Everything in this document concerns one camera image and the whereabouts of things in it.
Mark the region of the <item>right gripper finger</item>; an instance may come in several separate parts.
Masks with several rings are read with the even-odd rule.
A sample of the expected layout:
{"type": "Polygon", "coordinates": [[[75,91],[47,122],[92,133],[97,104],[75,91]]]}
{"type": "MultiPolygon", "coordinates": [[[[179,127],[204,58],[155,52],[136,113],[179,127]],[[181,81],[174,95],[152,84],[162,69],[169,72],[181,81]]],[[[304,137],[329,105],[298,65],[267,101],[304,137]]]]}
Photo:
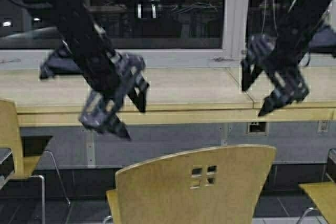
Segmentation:
{"type": "Polygon", "coordinates": [[[260,109],[258,116],[265,116],[268,113],[281,108],[282,100],[280,93],[272,92],[269,96],[264,99],[262,108],[260,109]]]}
{"type": "Polygon", "coordinates": [[[243,59],[240,65],[242,69],[241,90],[247,91],[262,73],[263,69],[258,65],[255,65],[254,68],[251,69],[251,64],[249,64],[246,59],[243,59]]]}

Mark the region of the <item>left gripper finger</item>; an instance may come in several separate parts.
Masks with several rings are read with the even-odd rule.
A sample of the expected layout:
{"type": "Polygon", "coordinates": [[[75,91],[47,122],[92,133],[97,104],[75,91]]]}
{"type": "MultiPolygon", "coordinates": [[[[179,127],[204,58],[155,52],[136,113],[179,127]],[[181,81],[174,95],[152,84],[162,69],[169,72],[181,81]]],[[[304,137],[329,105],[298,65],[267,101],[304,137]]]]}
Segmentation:
{"type": "Polygon", "coordinates": [[[149,88],[149,83],[143,77],[135,79],[134,87],[127,94],[129,99],[141,113],[146,112],[146,95],[149,88]]]}
{"type": "Polygon", "coordinates": [[[126,125],[116,115],[104,122],[104,128],[106,132],[114,134],[119,138],[123,138],[127,141],[131,140],[131,136],[126,128],[126,125]]]}

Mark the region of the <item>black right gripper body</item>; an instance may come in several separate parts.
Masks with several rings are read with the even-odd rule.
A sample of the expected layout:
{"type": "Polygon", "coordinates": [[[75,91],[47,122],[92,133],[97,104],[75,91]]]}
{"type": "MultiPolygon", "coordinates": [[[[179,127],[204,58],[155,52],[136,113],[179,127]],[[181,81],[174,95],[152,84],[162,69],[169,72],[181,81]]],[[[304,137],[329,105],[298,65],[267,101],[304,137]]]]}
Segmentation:
{"type": "Polygon", "coordinates": [[[262,68],[262,73],[269,78],[274,89],[280,93],[282,103],[302,102],[310,93],[298,64],[286,64],[280,60],[280,50],[275,41],[266,34],[255,34],[248,39],[245,59],[262,68]]]}

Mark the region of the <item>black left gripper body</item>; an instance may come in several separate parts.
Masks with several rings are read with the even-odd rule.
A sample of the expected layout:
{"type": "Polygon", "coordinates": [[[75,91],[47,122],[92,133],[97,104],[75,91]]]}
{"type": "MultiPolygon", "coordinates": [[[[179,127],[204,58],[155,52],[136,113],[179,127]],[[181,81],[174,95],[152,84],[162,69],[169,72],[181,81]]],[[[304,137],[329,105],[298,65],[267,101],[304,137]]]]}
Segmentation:
{"type": "Polygon", "coordinates": [[[88,130],[98,133],[105,131],[104,122],[116,115],[124,105],[124,98],[128,97],[130,89],[134,87],[135,79],[143,77],[142,71],[146,68],[142,56],[129,52],[118,55],[114,63],[120,82],[112,92],[92,90],[86,100],[79,122],[88,130]]]}

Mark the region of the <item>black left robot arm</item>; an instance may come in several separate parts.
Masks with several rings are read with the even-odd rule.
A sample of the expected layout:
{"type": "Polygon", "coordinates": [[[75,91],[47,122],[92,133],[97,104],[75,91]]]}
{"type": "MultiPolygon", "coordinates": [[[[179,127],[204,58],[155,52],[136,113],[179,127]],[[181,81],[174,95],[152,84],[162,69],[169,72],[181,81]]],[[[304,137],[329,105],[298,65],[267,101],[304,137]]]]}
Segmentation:
{"type": "Polygon", "coordinates": [[[78,120],[88,130],[130,140],[119,112],[129,99],[146,112],[149,83],[140,54],[119,52],[91,14],[85,0],[8,0],[46,20],[61,36],[63,50],[77,65],[89,87],[78,120]]]}

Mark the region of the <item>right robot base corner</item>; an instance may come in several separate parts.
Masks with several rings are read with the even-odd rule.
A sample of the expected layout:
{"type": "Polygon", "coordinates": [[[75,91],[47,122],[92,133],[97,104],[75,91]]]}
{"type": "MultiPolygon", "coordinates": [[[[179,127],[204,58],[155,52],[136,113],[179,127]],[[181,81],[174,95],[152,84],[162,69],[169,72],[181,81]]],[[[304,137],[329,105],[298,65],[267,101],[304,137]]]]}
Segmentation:
{"type": "Polygon", "coordinates": [[[328,152],[326,173],[335,182],[335,148],[330,149],[328,152]]]}

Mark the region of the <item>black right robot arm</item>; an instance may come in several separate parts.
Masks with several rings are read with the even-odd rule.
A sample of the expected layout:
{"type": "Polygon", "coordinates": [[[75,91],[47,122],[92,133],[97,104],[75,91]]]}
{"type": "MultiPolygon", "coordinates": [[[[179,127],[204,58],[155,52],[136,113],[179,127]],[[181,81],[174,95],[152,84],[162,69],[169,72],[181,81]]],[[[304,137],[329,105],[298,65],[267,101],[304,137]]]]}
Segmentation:
{"type": "Polygon", "coordinates": [[[296,0],[281,19],[276,38],[267,34],[255,34],[249,38],[247,53],[240,62],[242,90],[247,91],[262,72],[274,85],[270,95],[264,98],[259,117],[293,102],[302,102],[309,94],[299,63],[331,2],[296,0]]]}

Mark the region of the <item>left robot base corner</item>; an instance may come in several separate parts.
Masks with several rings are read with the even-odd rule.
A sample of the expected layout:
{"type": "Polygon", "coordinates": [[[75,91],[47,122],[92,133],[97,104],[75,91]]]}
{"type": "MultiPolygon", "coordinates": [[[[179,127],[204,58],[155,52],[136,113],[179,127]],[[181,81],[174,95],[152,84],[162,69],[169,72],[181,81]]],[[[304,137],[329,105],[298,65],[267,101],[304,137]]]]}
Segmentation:
{"type": "Polygon", "coordinates": [[[5,184],[15,171],[13,152],[10,148],[1,148],[1,185],[5,184]]]}

